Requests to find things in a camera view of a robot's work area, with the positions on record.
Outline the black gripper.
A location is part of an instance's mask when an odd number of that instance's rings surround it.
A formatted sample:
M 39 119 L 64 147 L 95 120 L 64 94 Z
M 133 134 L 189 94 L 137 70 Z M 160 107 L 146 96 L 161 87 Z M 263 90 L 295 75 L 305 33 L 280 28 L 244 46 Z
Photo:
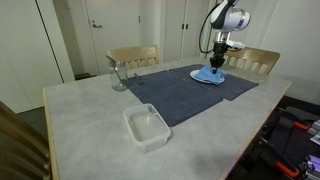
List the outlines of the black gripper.
M 213 47 L 213 56 L 210 58 L 212 73 L 217 70 L 222 70 L 222 65 L 225 62 L 224 54 L 227 51 L 227 46 L 224 42 L 215 42 Z

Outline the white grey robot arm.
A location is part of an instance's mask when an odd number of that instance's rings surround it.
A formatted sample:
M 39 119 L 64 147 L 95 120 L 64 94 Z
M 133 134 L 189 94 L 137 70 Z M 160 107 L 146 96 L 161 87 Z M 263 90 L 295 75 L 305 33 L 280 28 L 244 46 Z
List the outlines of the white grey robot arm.
M 230 33 L 244 30 L 251 18 L 248 11 L 236 7 L 238 1 L 223 0 L 213 8 L 210 14 L 211 27 L 217 30 L 213 45 L 213 56 L 210 58 L 213 73 L 216 73 L 224 64 L 224 54 L 229 49 L 239 51 L 245 47 L 242 42 L 230 40 Z

